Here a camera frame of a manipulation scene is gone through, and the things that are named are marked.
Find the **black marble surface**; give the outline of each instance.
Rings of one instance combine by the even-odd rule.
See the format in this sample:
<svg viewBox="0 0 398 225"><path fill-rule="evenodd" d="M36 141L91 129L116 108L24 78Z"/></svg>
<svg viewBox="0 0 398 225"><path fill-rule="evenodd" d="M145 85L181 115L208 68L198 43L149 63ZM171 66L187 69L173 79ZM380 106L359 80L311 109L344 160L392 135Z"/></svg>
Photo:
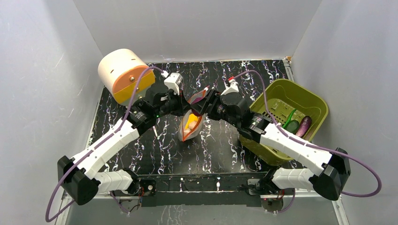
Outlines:
<svg viewBox="0 0 398 225"><path fill-rule="evenodd" d="M286 78L282 60L182 62L152 64L168 72L183 76L181 88L188 99L206 86L222 91L223 81L240 72L254 69L262 74L264 83ZM262 92L260 80L252 74L238 80L241 95L252 103ZM126 108L116 103L104 88L92 130L91 142L103 136L109 127L125 113ZM160 118L154 130L150 129L137 141L120 150L101 171L117 171L130 168L138 174L187 174L187 173L248 173L268 171L270 166L242 148L236 129L224 121L204 119L200 134L188 141L178 140L181 118ZM301 168L295 161L283 165Z"/></svg>

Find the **green plastic basket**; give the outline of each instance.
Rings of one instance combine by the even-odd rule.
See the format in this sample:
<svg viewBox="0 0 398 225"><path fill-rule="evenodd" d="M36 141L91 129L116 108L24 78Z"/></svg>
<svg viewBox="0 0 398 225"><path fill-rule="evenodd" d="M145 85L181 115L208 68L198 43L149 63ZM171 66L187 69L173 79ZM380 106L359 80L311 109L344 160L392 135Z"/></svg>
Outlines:
<svg viewBox="0 0 398 225"><path fill-rule="evenodd" d="M282 125L285 124L293 109L297 110L293 114L292 120L301 122L304 116L311 117L311 127L302 137L308 141L312 140L329 113L328 105L322 98L290 80L278 79L273 81L266 88L265 93L267 94L267 104L270 113L272 113L276 120ZM250 106L250 109L269 117L265 112L263 94L256 99ZM258 144L241 135L239 139L243 146L247 147L268 165L282 165L293 159L277 149Z"/></svg>

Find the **white enclosure wall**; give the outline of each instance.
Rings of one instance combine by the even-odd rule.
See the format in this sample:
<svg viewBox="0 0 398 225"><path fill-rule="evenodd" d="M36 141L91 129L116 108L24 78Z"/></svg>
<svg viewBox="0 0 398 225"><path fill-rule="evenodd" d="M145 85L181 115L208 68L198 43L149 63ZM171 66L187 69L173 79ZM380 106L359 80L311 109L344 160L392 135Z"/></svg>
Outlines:
<svg viewBox="0 0 398 225"><path fill-rule="evenodd" d="M75 0L103 55L143 61L293 55L321 0Z"/></svg>
<svg viewBox="0 0 398 225"><path fill-rule="evenodd" d="M0 224L45 224L58 159L86 144L101 58L72 0L0 1Z"/></svg>
<svg viewBox="0 0 398 225"><path fill-rule="evenodd" d="M383 188L372 198L343 196L351 225L398 224L398 2L322 1L292 58L295 80L329 104L315 143L369 163ZM346 191L376 181L351 163Z"/></svg>

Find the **white cylinder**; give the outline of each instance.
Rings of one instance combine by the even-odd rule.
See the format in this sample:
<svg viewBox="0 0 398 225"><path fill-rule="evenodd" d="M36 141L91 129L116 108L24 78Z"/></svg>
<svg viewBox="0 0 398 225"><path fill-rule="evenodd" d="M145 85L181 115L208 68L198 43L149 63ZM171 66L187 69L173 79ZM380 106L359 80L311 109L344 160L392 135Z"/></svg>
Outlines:
<svg viewBox="0 0 398 225"><path fill-rule="evenodd" d="M98 65L98 75L117 103L128 105L133 88L139 75L148 66L131 50L119 49L106 55ZM138 86L135 99L155 82L152 70L149 70Z"/></svg>

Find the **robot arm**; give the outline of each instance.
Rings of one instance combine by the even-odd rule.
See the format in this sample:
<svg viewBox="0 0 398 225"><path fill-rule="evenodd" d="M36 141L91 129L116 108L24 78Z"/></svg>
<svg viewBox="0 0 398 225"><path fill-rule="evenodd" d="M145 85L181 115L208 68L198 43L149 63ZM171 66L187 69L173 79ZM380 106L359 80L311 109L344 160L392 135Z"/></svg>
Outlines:
<svg viewBox="0 0 398 225"><path fill-rule="evenodd" d="M148 187L148 183L152 181L140 179L130 170L101 173L98 171L119 150L153 127L159 117L168 114L182 116L190 109L183 92L178 88L181 79L180 74L172 73L164 82L152 84L145 97L133 104L130 116L124 123L123 119L119 119L105 135L87 149L70 159L63 156L58 160L58 179L61 179L74 162L93 151L77 165L61 185L78 205L86 204L97 193L123 190L129 194L136 194L142 183ZM145 195L150 194L151 190L145 190Z"/></svg>
<svg viewBox="0 0 398 225"><path fill-rule="evenodd" d="M229 83L223 93L212 89L202 100L192 104L195 115L207 113L210 119L225 120L236 127L243 137L278 149L307 167L279 168L273 171L273 174L267 177L268 180L263 182L266 188L304 188L314 190L329 200L337 200L351 174L348 159L310 148L306 146L310 142L287 131L285 132L289 136L284 136L277 125L271 123L270 118L250 110L249 104L237 90L236 81L230 79ZM303 142L304 145L290 137ZM340 148L336 151L346 153ZM261 184L256 188L263 189Z"/></svg>

